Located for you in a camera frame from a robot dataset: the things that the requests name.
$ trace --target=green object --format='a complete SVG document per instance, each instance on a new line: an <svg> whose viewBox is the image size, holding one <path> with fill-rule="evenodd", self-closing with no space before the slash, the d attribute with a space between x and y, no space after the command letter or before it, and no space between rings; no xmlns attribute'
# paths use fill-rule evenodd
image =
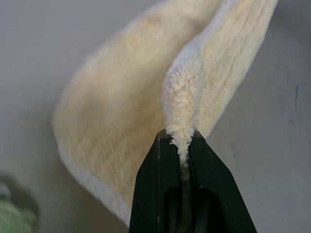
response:
<svg viewBox="0 0 311 233"><path fill-rule="evenodd" d="M18 208L9 199L0 199L0 233L36 233L34 213Z"/></svg>

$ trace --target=black clip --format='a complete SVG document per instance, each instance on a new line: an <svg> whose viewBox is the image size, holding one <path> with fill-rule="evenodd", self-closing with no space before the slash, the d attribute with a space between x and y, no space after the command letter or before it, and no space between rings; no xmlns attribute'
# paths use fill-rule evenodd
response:
<svg viewBox="0 0 311 233"><path fill-rule="evenodd" d="M160 131L137 173L129 233L177 233L182 180L177 148ZM229 169L196 131L189 147L193 233L256 233Z"/></svg>

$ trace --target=cream fleece fabric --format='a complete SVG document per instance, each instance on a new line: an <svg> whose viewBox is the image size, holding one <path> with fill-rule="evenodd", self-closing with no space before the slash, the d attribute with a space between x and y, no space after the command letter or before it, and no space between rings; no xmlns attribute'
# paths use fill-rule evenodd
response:
<svg viewBox="0 0 311 233"><path fill-rule="evenodd" d="M275 3L161 2L107 41L69 83L53 116L60 156L73 177L126 225L136 173L157 132L165 126L171 130L181 155L194 128L208 135L249 68ZM212 30L203 31L210 22ZM185 52L173 63L184 46L194 45L191 55ZM180 64L186 64L182 72ZM191 106L187 120L175 107L175 95L183 89L170 92L176 72L198 77L190 84L194 98L183 105ZM181 119L180 131L174 118Z"/></svg>

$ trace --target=clamp jaw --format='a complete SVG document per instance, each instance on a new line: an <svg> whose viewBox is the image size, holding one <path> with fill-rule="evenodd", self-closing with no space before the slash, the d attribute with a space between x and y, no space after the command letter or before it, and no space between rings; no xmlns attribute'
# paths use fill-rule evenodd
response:
<svg viewBox="0 0 311 233"><path fill-rule="evenodd" d="M160 131L136 177L129 233L178 233L182 181L177 147ZM196 131L189 146L193 233L256 233L235 180Z"/></svg>

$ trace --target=fluffy cloth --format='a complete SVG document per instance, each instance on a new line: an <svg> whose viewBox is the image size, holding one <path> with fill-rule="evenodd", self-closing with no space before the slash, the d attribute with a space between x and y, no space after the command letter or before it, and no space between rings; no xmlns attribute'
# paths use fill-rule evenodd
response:
<svg viewBox="0 0 311 233"><path fill-rule="evenodd" d="M208 135L248 70L275 4L161 2L106 42L69 83L52 123L60 156L126 225L136 173L157 132L166 126L182 159L193 129Z"/></svg>

